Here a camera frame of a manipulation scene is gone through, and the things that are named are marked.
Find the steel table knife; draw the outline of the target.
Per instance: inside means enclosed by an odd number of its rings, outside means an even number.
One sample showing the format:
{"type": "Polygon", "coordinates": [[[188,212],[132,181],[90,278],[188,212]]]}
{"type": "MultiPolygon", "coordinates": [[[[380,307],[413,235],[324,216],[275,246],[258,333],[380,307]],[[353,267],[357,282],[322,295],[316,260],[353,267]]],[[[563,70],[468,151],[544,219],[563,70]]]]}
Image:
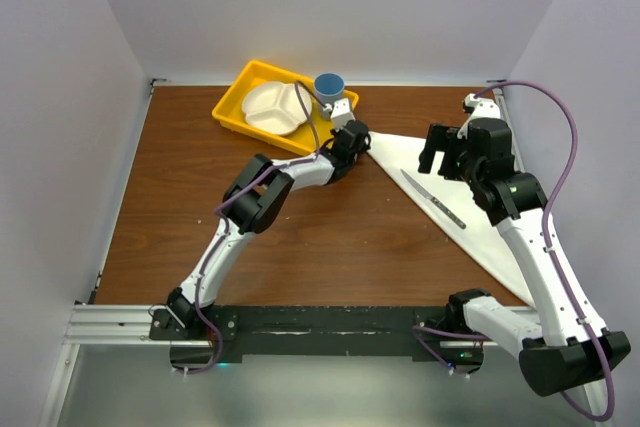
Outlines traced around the steel table knife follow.
{"type": "Polygon", "coordinates": [[[456,215],[454,214],[446,205],[444,205],[437,197],[427,191],[417,180],[415,180],[408,172],[404,169],[400,170],[403,177],[408,181],[408,183],[414,188],[416,192],[418,192],[422,197],[426,200],[430,201],[438,210],[440,210],[447,218],[449,218],[457,227],[460,229],[465,229],[466,224],[456,215]]]}

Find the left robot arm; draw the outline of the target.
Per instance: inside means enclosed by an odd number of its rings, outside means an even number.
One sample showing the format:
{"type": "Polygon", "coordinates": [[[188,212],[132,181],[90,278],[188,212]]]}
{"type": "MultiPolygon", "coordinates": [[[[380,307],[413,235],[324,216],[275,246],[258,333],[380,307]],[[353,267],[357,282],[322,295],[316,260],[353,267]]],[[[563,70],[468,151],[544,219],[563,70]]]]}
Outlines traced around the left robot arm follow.
{"type": "Polygon", "coordinates": [[[211,242],[166,301],[171,325],[183,338],[196,339],[205,332],[204,309],[214,304],[242,250],[274,223],[288,195],[342,179],[370,148],[369,128],[359,120],[348,121],[332,134],[307,156],[274,160],[257,154],[235,178],[214,210],[219,223],[211,242]]]}

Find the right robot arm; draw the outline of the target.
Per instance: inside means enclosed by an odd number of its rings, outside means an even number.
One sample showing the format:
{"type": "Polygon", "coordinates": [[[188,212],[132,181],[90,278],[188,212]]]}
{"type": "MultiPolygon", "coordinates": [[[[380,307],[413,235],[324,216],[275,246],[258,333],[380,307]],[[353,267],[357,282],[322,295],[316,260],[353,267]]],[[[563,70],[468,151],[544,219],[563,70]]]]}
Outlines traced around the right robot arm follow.
{"type": "Polygon", "coordinates": [[[471,289],[450,296],[446,329],[459,340],[483,335],[500,345],[541,397],[610,380],[630,342],[624,332],[610,330],[586,298],[552,232],[546,195],[534,175],[516,169],[511,143],[511,129],[501,119],[475,118],[464,128],[433,124],[418,171],[429,173],[442,153],[439,175],[470,188],[516,259],[539,321],[471,289]]]}

